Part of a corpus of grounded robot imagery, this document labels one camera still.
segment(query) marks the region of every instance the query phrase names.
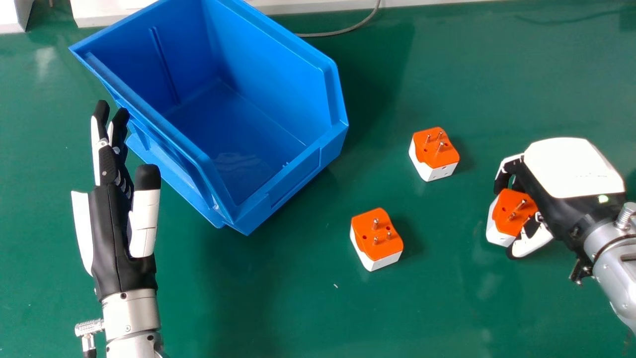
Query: metal screw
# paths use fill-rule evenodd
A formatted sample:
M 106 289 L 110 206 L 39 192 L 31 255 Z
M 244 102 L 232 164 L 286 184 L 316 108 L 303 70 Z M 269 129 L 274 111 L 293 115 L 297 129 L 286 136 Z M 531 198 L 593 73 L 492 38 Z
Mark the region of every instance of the metal screw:
M 626 231 L 630 228 L 630 218 L 636 213 L 636 203 L 627 202 L 623 205 L 621 212 L 618 213 L 618 218 L 614 222 L 614 225 L 622 231 Z

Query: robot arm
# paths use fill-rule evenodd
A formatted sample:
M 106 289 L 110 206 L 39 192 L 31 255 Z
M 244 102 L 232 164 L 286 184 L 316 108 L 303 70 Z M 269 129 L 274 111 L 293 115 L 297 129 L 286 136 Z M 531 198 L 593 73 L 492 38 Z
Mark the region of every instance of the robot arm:
M 535 142 L 504 159 L 494 191 L 489 242 L 518 259 L 562 241 L 577 257 L 570 279 L 596 279 L 636 332 L 636 204 L 626 202 L 622 177 L 596 147 L 579 138 Z
M 103 319 L 80 323 L 84 357 L 96 357 L 94 334 L 106 334 L 107 357 L 166 357 L 156 302 L 156 224 L 161 190 L 158 167 L 142 165 L 133 184 L 125 166 L 128 112 L 106 126 L 109 106 L 99 101 L 91 117 L 95 187 L 71 192 L 79 251 L 93 277 Z

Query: green tabletop surface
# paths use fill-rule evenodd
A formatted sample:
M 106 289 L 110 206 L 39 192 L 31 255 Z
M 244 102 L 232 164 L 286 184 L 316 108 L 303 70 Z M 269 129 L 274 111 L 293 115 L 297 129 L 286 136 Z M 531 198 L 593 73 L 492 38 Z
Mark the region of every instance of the green tabletop surface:
M 330 31 L 367 13 L 276 20 Z M 73 327 L 101 315 L 70 197 L 92 188 L 95 102 L 113 103 L 67 49 L 95 31 L 64 1 L 37 0 L 28 32 L 0 36 L 0 358 L 81 357 Z M 564 245 L 511 261 L 485 238 L 501 159 L 536 140 L 590 139 L 636 197 L 636 6 L 392 8 L 309 42 L 342 79 L 350 129 L 335 162 L 248 237 L 163 187 L 155 253 L 173 358 L 636 357 L 598 285 L 568 280 Z M 461 162 L 425 183 L 408 145 L 438 125 Z M 376 207 L 404 252 L 370 273 L 349 225 Z

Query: wire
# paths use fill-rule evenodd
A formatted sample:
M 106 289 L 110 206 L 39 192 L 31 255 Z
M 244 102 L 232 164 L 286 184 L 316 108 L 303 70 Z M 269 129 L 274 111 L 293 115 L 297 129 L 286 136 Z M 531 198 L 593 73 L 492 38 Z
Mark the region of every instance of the wire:
M 296 35 L 298 37 L 301 37 L 301 38 L 324 38 L 324 37 L 327 37 L 327 36 L 336 36 L 336 35 L 346 34 L 347 32 L 351 32 L 353 30 L 356 30 L 356 29 L 366 25 L 366 23 L 369 22 L 375 16 L 375 14 L 378 12 L 378 9 L 380 8 L 380 3 L 381 2 L 382 2 L 382 0 L 376 1 L 375 7 L 373 8 L 373 11 L 371 11 L 369 16 L 364 18 L 364 20 L 358 22 L 356 25 L 347 27 L 346 29 L 337 30 L 337 31 L 329 31 L 329 32 L 315 32 L 315 33 L 312 33 L 312 34 L 296 34 Z

